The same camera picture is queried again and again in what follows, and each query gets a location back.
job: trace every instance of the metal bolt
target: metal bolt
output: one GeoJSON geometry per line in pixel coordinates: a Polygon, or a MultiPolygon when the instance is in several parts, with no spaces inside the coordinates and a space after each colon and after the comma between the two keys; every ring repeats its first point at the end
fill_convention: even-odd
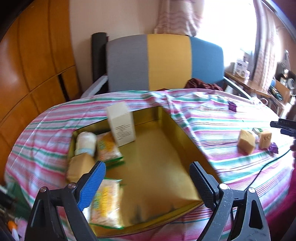
{"type": "Polygon", "coordinates": [[[226,189],[229,188],[225,183],[221,183],[221,184],[219,184],[219,187],[220,187],[222,190],[226,190],[226,189]]]}
{"type": "Polygon", "coordinates": [[[40,192],[45,192],[47,190],[47,187],[42,187],[39,189],[40,192]]]}
{"type": "Polygon", "coordinates": [[[255,193],[256,190],[255,190],[254,188],[249,188],[249,192],[251,192],[251,193],[255,193]]]}
{"type": "Polygon", "coordinates": [[[73,189],[76,187],[76,183],[69,183],[68,188],[73,189]]]}

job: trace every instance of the person's hand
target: person's hand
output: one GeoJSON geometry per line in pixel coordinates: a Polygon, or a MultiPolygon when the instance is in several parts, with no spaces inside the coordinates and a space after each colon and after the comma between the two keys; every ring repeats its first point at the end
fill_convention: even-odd
{"type": "Polygon", "coordinates": [[[290,146],[290,149],[293,152],[293,157],[296,158],[296,139],[293,141],[293,145],[290,146]]]}

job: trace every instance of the purple wrapper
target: purple wrapper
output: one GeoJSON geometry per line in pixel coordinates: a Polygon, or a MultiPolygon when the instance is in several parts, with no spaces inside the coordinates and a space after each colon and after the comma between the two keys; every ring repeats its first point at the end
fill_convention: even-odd
{"type": "Polygon", "coordinates": [[[274,142],[272,142],[272,143],[270,144],[268,150],[269,150],[270,152],[272,152],[272,153],[276,153],[276,154],[279,153],[279,148],[277,147],[277,145],[276,145],[274,142]]]}
{"type": "Polygon", "coordinates": [[[228,108],[229,108],[229,110],[232,110],[232,111],[234,111],[234,112],[237,111],[237,106],[236,106],[236,104],[233,103],[232,101],[228,101],[228,108]]]}

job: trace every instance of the window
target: window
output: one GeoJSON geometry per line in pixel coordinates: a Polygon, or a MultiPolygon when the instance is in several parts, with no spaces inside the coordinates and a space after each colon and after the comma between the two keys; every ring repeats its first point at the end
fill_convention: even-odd
{"type": "Polygon", "coordinates": [[[257,32],[253,0],[205,0],[198,38],[222,47],[224,66],[254,53],[257,32]]]}

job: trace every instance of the brown box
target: brown box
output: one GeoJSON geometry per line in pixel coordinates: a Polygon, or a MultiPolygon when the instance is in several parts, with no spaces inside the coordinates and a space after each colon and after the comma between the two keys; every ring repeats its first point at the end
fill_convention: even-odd
{"type": "MultiPolygon", "coordinates": [[[[107,178],[122,179],[120,205],[124,229],[91,226],[98,237],[146,231],[187,214],[203,204],[189,176],[189,165],[198,161],[221,182],[203,154],[162,107],[133,112],[136,140],[119,147],[123,165],[108,169],[107,178]]],[[[73,132],[68,158],[74,156],[79,133],[110,130],[103,120],[73,132]]]]}

